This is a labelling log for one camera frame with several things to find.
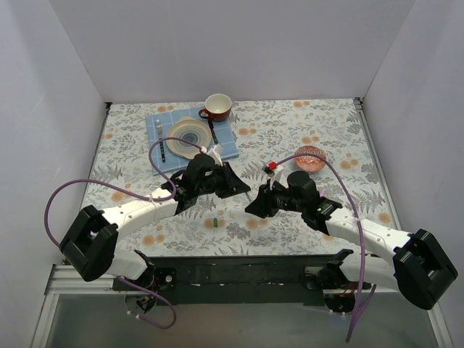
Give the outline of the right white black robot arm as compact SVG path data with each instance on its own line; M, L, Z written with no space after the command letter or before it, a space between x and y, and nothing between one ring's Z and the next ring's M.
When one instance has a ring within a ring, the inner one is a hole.
M245 209L259 218L271 218L280 210L298 212L311 229L365 250L365 254L339 252L318 273L320 281L336 288L362 280L398 291L416 307L430 310L458 276L432 233L423 229L416 233L399 231L359 219L338 202L320 195L306 172L293 172L285 186L268 180Z

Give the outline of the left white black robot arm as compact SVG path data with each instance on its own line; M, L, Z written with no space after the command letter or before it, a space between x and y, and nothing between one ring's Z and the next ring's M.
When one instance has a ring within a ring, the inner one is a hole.
M140 290L154 282L154 265L138 250L117 248L118 241L155 221L179 215L196 204L199 196L215 194L226 199L249 192L228 162L220 164L209 155L198 154L186 169L151 194L129 203L98 210L83 208L59 249L84 281L102 275L121 276Z

